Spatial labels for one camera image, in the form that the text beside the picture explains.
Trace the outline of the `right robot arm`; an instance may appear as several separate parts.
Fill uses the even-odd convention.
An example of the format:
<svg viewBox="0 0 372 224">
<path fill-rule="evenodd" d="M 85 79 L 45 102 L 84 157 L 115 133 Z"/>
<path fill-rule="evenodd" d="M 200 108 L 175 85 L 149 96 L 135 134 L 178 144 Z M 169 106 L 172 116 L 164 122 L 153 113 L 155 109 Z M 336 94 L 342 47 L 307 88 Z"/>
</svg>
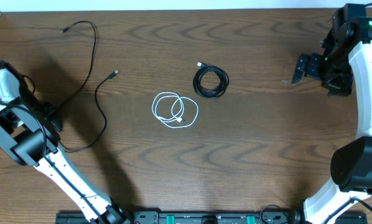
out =
<svg viewBox="0 0 372 224">
<path fill-rule="evenodd" d="M 293 83 L 310 77 L 329 95 L 354 93 L 358 125 L 355 139 L 334 152 L 330 178 L 287 223 L 366 223 L 365 214 L 349 212 L 372 197 L 372 17 L 366 9 L 352 3 L 337 9 L 323 52 L 302 54 L 296 63 Z"/>
</svg>

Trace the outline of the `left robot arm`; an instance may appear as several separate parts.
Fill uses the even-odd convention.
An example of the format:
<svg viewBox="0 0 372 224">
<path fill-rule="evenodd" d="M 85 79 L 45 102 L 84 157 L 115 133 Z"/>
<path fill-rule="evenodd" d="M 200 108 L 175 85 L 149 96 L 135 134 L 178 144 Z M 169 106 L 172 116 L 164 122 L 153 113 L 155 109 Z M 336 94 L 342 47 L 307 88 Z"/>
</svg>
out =
<svg viewBox="0 0 372 224">
<path fill-rule="evenodd" d="M 57 130 L 44 114 L 22 75 L 0 61 L 0 148 L 16 163 L 33 167 L 56 183 L 89 223 L 134 223 L 131 214 L 95 187 L 67 157 Z"/>
</svg>

